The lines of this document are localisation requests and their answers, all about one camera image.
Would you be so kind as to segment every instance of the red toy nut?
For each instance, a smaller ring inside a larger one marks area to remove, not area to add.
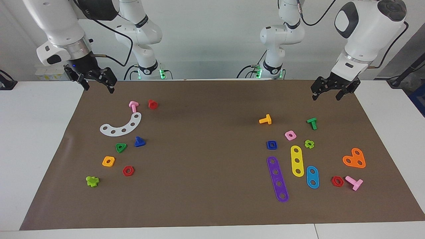
[[[332,184],[336,187],[342,187],[344,185],[344,180],[340,176],[332,177]]]
[[[122,170],[122,173],[124,174],[124,176],[131,176],[134,173],[134,168],[132,166],[126,166]]]
[[[155,100],[148,100],[147,105],[151,110],[158,108],[158,103]]]

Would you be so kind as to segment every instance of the plastic toy part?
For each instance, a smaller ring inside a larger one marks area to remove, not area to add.
[[[331,181],[335,187],[344,186],[344,180],[340,176],[333,176]]]
[[[275,189],[276,198],[280,202],[287,202],[289,200],[288,191],[285,186],[285,180],[279,167],[278,160],[270,156],[267,158],[267,165],[269,167],[270,177],[272,178],[273,187]]]
[[[311,118],[311,119],[307,120],[307,123],[312,125],[313,130],[317,130],[316,122],[317,122],[316,118]]]
[[[267,149],[269,150],[278,149],[278,143],[276,141],[267,141]]]
[[[304,176],[303,152],[301,148],[294,145],[291,147],[292,173],[297,177]]]
[[[149,107],[149,109],[154,110],[158,108],[158,103],[155,100],[148,100],[147,106]]]
[[[297,138],[297,135],[294,133],[294,131],[288,131],[288,132],[286,132],[285,133],[285,137],[289,140],[289,141],[291,141],[291,140],[294,140],[294,139],[296,139]]]
[[[136,112],[131,115],[131,119],[126,125],[119,128],[115,128],[109,124],[104,124],[100,127],[100,132],[110,137],[123,136],[133,131],[139,125],[141,119],[142,114]]]
[[[264,119],[259,120],[260,124],[268,123],[269,125],[272,124],[272,119],[270,118],[269,114],[266,114],[266,117]]]
[[[131,176],[134,173],[134,168],[132,166],[125,166],[125,168],[122,170],[122,173],[126,177]]]
[[[97,187],[97,184],[100,182],[99,178],[91,176],[87,176],[85,180],[87,181],[87,186],[90,186],[92,188]]]
[[[127,148],[127,144],[118,143],[115,145],[116,151],[120,154]]]
[[[142,147],[146,145],[146,142],[139,136],[136,137],[136,142],[134,143],[134,147]]]
[[[105,166],[105,167],[112,167],[114,162],[115,162],[115,158],[114,157],[106,156],[103,159],[102,165]]]
[[[343,162],[345,165],[355,168],[365,168],[366,161],[363,155],[363,152],[358,148],[353,148],[351,150],[353,156],[344,156]]]
[[[347,176],[346,180],[353,185],[354,191],[357,191],[357,189],[359,189],[360,185],[363,183],[363,180],[359,179],[359,181],[356,181],[350,176]]]
[[[315,166],[307,167],[307,185],[313,189],[317,189],[320,186],[319,171]]]
[[[315,143],[311,140],[306,140],[304,145],[306,148],[309,148],[309,149],[312,149],[315,147]]]
[[[139,106],[139,103],[136,101],[130,101],[130,104],[128,104],[128,107],[131,108],[131,110],[133,111],[133,113],[136,113],[136,107]]]

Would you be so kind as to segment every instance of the white curved plate with holes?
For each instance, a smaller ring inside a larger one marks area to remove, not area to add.
[[[133,131],[139,125],[141,119],[142,114],[136,112],[131,115],[131,119],[126,125],[119,128],[115,128],[112,127],[110,124],[104,124],[100,127],[100,132],[102,132],[102,134],[106,136],[111,137],[123,136]]]

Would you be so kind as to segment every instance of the purple long piece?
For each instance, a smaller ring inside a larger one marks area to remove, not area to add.
[[[280,202],[286,202],[289,200],[288,191],[286,190],[285,181],[283,179],[281,168],[276,157],[270,156],[267,158],[267,165],[270,171],[270,177],[272,178],[273,187],[275,188],[276,198]]]

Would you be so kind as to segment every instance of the yellow oblong piece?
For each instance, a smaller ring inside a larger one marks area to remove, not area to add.
[[[291,165],[292,165],[292,173],[295,176],[297,177],[304,176],[303,152],[301,148],[296,145],[291,147]]]

